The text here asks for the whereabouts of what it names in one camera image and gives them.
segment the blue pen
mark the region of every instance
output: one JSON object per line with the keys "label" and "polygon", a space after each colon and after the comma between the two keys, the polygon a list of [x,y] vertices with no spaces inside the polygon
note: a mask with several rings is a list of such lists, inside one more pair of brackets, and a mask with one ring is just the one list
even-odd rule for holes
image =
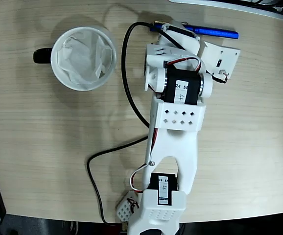
{"label": "blue pen", "polygon": [[[164,22],[154,22],[153,25],[157,28],[161,28]],[[238,39],[239,34],[234,31],[218,29],[218,28],[208,28],[208,27],[200,27],[190,24],[183,25],[189,31],[192,31],[198,35],[207,35],[207,36],[215,36],[215,37],[222,37],[222,38],[231,38],[231,39]]]}

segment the wooden desk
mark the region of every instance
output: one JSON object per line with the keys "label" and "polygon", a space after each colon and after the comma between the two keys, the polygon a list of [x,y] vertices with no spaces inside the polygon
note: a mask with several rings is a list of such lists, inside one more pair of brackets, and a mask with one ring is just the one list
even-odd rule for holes
{"label": "wooden desk", "polygon": [[[283,212],[283,21],[166,0],[0,0],[0,188],[8,213],[100,222],[87,157],[148,132],[126,100],[120,63],[103,87],[76,92],[49,65],[34,64],[33,51],[52,46],[72,27],[98,24],[114,34],[120,52],[131,23],[170,17],[234,28],[239,40],[205,39],[242,51],[232,79],[215,84],[208,100],[182,221]],[[144,51],[155,39],[139,27],[128,53],[131,91],[146,117],[151,93],[143,91]],[[145,144],[93,161],[110,222],[129,174],[144,161]],[[175,172],[174,160],[160,169]]]}

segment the black mug handle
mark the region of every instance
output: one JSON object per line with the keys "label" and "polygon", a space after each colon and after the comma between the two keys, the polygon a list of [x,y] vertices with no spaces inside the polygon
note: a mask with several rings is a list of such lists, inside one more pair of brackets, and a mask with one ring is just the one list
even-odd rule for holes
{"label": "black mug handle", "polygon": [[41,48],[34,51],[33,60],[36,64],[50,64],[52,48]]}

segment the mug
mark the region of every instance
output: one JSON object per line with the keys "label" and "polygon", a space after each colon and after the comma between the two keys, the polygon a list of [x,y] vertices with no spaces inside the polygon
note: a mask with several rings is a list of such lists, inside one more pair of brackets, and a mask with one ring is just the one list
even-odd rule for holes
{"label": "mug", "polygon": [[[108,70],[97,81],[90,84],[76,84],[73,83],[70,80],[69,75],[58,66],[58,51],[62,48],[66,39],[68,39],[71,35],[84,30],[90,30],[93,33],[96,33],[104,40],[105,43],[107,43],[112,50],[112,59]],[[113,36],[107,29],[100,26],[77,27],[62,34],[52,48],[41,48],[36,50],[33,54],[33,60],[37,64],[51,64],[54,75],[68,88],[76,91],[91,91],[102,86],[110,79],[117,65],[117,49]]]}

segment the robotic arm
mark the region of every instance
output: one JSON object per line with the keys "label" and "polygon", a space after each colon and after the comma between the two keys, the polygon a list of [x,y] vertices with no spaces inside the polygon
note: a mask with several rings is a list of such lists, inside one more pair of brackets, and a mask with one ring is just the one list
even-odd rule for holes
{"label": "robotic arm", "polygon": [[[164,24],[162,30],[185,50],[162,36],[146,47],[145,91],[150,88],[153,97],[145,163],[130,178],[135,192],[128,192],[117,207],[118,217],[128,222],[128,235],[149,229],[159,229],[163,235],[178,231],[197,171],[197,134],[205,99],[211,96],[213,79],[223,83],[229,79],[239,55],[238,49],[206,44],[198,57],[199,37],[177,23]],[[176,160],[177,177],[153,173],[165,157]],[[142,169],[143,189],[136,189],[133,177]]]}

